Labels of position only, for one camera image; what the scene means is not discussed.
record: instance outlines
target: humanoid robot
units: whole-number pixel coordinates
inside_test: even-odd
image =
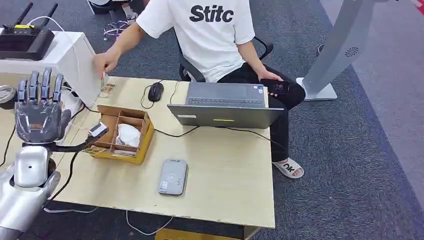
[[[101,122],[88,131],[84,143],[61,146],[61,140],[71,121],[71,111],[62,111],[63,75],[57,74],[52,97],[46,68],[41,85],[39,73],[33,71],[29,80],[21,80],[15,103],[16,133],[23,141],[15,161],[0,174],[0,239],[16,240],[27,231],[48,202],[61,179],[53,152],[78,153],[102,137],[108,128]]]

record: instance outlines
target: gray laptop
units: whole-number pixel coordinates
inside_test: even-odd
[[[284,111],[282,108],[177,105],[169,110],[182,125],[267,129]]]
[[[267,129],[284,111],[265,107],[261,84],[191,82],[185,105],[169,104],[182,125]]]
[[[265,108],[262,84],[191,82],[186,105]]]

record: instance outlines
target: router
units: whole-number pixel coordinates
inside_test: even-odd
[[[46,18],[41,25],[21,24],[34,4],[30,2],[14,25],[3,25],[0,33],[0,59],[30,59],[39,61],[44,58],[55,35],[46,29],[49,19]],[[48,13],[51,17],[58,4],[55,3]]]

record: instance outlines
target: foot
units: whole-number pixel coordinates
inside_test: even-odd
[[[127,15],[126,16],[126,21],[129,23],[129,24],[133,24],[133,23],[135,23],[136,22],[136,19],[137,19],[137,17],[138,17],[139,15],[136,13],[136,12],[134,12],[132,15]]]
[[[291,179],[298,179],[304,175],[303,168],[291,158],[275,161],[272,164],[274,164],[282,174]]]

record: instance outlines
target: black chair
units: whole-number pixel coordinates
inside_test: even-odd
[[[107,24],[103,28],[104,41],[108,40],[108,36],[117,38],[125,29],[127,29],[130,26],[130,24],[127,21],[118,20],[117,16],[115,15],[115,12],[121,9],[122,4],[126,4],[129,2],[131,2],[131,0],[127,0],[127,1],[110,0],[108,3],[104,5],[97,5],[90,2],[90,4],[94,8],[97,8],[101,11],[108,11],[110,14],[110,17],[112,18],[112,22]]]
[[[271,40],[263,36],[261,37],[255,36],[254,39],[258,41],[259,43],[261,43],[263,46],[265,46],[265,52],[259,57],[259,59],[262,60],[273,51],[274,45],[271,42]],[[193,76],[194,80],[196,80],[196,82],[204,83],[206,81],[205,76],[203,76],[203,74],[183,56],[180,43],[178,43],[178,50],[179,50],[179,54],[178,54],[179,76],[181,77],[181,80],[190,82],[192,80],[188,74],[190,73]]]

